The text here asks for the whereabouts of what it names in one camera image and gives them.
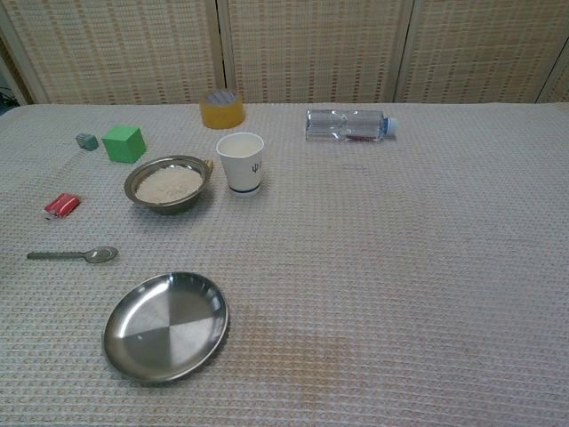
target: metal plate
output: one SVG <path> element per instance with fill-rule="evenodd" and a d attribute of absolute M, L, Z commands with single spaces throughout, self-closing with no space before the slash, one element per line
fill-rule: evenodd
<path fill-rule="evenodd" d="M 160 383 L 202 365 L 220 344 L 229 310 L 220 289 L 195 273 L 150 278 L 115 307 L 103 353 L 119 373 Z"/>

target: red packet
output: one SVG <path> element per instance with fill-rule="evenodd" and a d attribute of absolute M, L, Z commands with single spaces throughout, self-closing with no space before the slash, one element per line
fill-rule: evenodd
<path fill-rule="evenodd" d="M 74 196 L 73 194 L 61 193 L 55 200 L 46 206 L 44 210 L 56 218 L 63 218 L 64 216 L 69 215 L 80 203 L 81 200 L 79 200 L 79 197 Z"/>

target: rice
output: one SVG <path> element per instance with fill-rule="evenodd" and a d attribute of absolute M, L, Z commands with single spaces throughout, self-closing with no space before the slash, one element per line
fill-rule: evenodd
<path fill-rule="evenodd" d="M 202 176 L 184 166 L 169 166 L 147 177 L 136 190 L 136 197 L 148 203 L 168 203 L 196 191 L 202 185 Z"/>

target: spoon handle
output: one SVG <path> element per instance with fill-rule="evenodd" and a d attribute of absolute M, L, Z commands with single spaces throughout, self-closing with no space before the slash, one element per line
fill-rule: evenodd
<path fill-rule="evenodd" d="M 29 260 L 62 260 L 68 258 L 84 258 L 82 252 L 30 252 Z"/>

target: yellow tape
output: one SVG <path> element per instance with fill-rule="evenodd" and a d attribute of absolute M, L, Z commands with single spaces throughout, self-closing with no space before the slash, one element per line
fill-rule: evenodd
<path fill-rule="evenodd" d="M 202 122 L 210 129 L 229 129 L 245 120 L 241 97 L 229 89 L 206 93 L 199 100 Z"/>

